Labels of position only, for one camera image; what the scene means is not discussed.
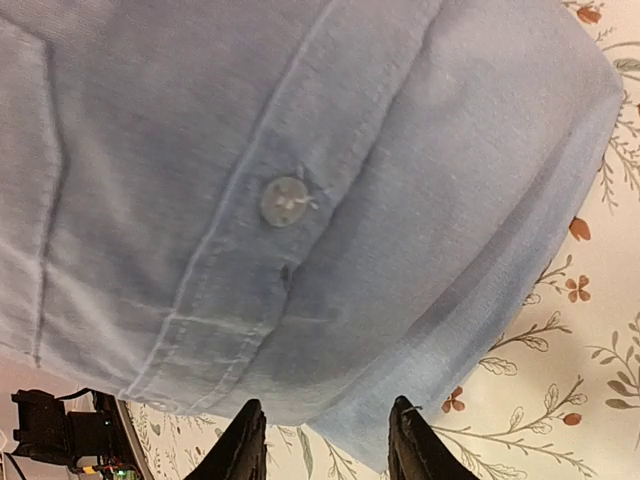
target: cable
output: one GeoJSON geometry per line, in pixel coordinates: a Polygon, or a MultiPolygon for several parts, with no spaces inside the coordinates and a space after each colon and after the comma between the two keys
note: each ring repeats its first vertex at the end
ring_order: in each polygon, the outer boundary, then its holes
{"type": "Polygon", "coordinates": [[[2,435],[2,438],[4,438],[4,443],[0,447],[0,455],[1,455],[2,452],[4,452],[4,447],[6,447],[7,443],[9,443],[9,439],[7,438],[7,436],[4,434],[2,430],[0,430],[0,435],[2,435]]]}
{"type": "Polygon", "coordinates": [[[64,397],[58,397],[56,400],[73,400],[74,398],[81,397],[82,395],[86,395],[87,393],[91,393],[93,390],[90,388],[83,388],[82,390],[78,390],[76,393],[72,393],[70,395],[65,395],[64,397]]]}
{"type": "Polygon", "coordinates": [[[16,472],[18,472],[18,475],[20,476],[20,478],[22,480],[27,480],[27,477],[25,477],[24,473],[22,473],[22,469],[20,468],[20,465],[18,465],[18,462],[16,462],[16,459],[13,458],[13,455],[11,455],[10,453],[7,453],[7,452],[4,452],[4,455],[13,464],[13,468],[16,469],[16,472]]]}

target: chambray shirt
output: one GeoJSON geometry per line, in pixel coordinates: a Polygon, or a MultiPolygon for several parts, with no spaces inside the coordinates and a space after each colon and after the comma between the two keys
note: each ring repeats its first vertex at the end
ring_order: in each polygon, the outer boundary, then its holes
{"type": "Polygon", "coordinates": [[[440,405],[558,248],[620,91],[555,0],[0,0],[0,351],[258,397],[381,468],[393,399],[440,405]]]}

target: shirt button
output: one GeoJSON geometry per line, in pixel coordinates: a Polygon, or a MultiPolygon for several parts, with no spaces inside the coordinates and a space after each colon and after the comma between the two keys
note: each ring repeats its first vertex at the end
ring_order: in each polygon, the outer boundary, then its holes
{"type": "Polygon", "coordinates": [[[272,227],[288,227],[302,218],[310,200],[304,182],[297,178],[280,177],[267,185],[260,210],[272,227]]]}

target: orange flower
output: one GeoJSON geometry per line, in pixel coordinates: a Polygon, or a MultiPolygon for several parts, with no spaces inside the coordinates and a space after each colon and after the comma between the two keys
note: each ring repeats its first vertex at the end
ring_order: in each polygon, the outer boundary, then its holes
{"type": "Polygon", "coordinates": [[[579,413],[570,413],[566,417],[562,419],[565,425],[569,425],[570,427],[575,427],[582,421],[582,415],[579,413]]]}
{"type": "Polygon", "coordinates": [[[602,18],[602,14],[592,7],[581,7],[576,12],[576,15],[587,25],[594,25],[602,18]]]}
{"type": "Polygon", "coordinates": [[[449,398],[447,398],[442,404],[442,411],[444,413],[449,413],[451,411],[451,407],[453,407],[456,412],[461,412],[462,410],[464,410],[464,403],[458,400],[458,397],[460,395],[462,395],[462,387],[456,388],[453,393],[449,395],[449,398]]]}
{"type": "Polygon", "coordinates": [[[587,222],[581,218],[574,217],[571,225],[569,225],[569,231],[573,237],[580,241],[580,239],[591,240],[591,231],[587,222]]]}
{"type": "Polygon", "coordinates": [[[572,278],[567,280],[565,286],[570,290],[569,292],[569,300],[571,303],[576,303],[578,301],[578,297],[583,302],[588,302],[591,299],[591,294],[584,290],[584,287],[589,285],[589,278],[586,275],[580,275],[578,279],[578,283],[572,278]]]}

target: leaf pattern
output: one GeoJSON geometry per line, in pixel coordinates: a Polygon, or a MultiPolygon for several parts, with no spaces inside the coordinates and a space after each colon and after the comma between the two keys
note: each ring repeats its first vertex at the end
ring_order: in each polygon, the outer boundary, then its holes
{"type": "Polygon", "coordinates": [[[357,480],[357,472],[354,468],[354,461],[346,455],[338,452],[338,449],[331,445],[327,440],[324,441],[329,450],[331,457],[331,466],[329,467],[329,478],[337,478],[337,480],[357,480]]]}
{"type": "Polygon", "coordinates": [[[558,403],[558,395],[560,395],[558,386],[554,383],[549,387],[549,391],[544,397],[544,406],[547,408],[547,412],[555,408],[558,403]]]}
{"type": "Polygon", "coordinates": [[[587,403],[587,396],[584,393],[577,393],[570,396],[568,402],[572,405],[584,405],[587,403]]]}
{"type": "Polygon", "coordinates": [[[509,421],[509,431],[512,432],[514,428],[520,425],[520,422],[522,422],[523,418],[524,409],[522,407],[516,407],[516,409],[513,411],[513,415],[511,415],[511,420],[509,421]]]}
{"type": "Polygon", "coordinates": [[[564,278],[567,276],[567,270],[573,266],[573,255],[567,255],[564,265],[551,269],[551,265],[540,275],[534,285],[534,292],[541,287],[551,287],[556,293],[563,294],[567,291],[564,286],[564,278]]]}
{"type": "Polygon", "coordinates": [[[546,435],[547,433],[551,433],[553,427],[551,424],[547,422],[538,422],[531,425],[531,431],[533,433],[538,433],[540,435],[546,435]]]}
{"type": "MultiPolygon", "coordinates": [[[[607,386],[620,397],[628,398],[610,398],[604,403],[608,407],[615,410],[635,410],[640,408],[640,355],[635,353],[633,344],[640,344],[640,312],[635,316],[633,322],[627,324],[629,329],[629,343],[626,354],[622,356],[618,350],[620,342],[620,333],[614,330],[611,334],[611,348],[591,346],[593,353],[591,359],[595,360],[600,355],[604,355],[604,360],[600,361],[600,365],[616,365],[619,370],[615,375],[619,380],[612,379],[607,382],[607,386]]],[[[640,432],[636,440],[636,448],[640,445],[640,432]]]]}
{"type": "Polygon", "coordinates": [[[494,478],[499,480],[524,480],[527,478],[526,472],[516,470],[513,467],[507,467],[501,463],[491,465],[494,478]]]}
{"type": "Polygon", "coordinates": [[[307,478],[311,478],[311,475],[313,475],[313,454],[311,453],[309,437],[307,437],[307,434],[304,433],[304,430],[300,427],[296,429],[296,432],[298,432],[298,438],[302,446],[302,458],[304,459],[305,467],[307,467],[307,478]]]}
{"type": "Polygon", "coordinates": [[[636,58],[619,58],[612,63],[621,72],[640,72],[640,60],[636,58]]]}
{"type": "Polygon", "coordinates": [[[518,373],[516,364],[503,358],[485,357],[480,360],[479,364],[494,375],[512,377],[518,373]]]}
{"type": "Polygon", "coordinates": [[[522,343],[524,343],[527,347],[532,348],[533,350],[538,350],[540,352],[549,351],[549,342],[547,342],[544,338],[523,337],[522,343]]]}

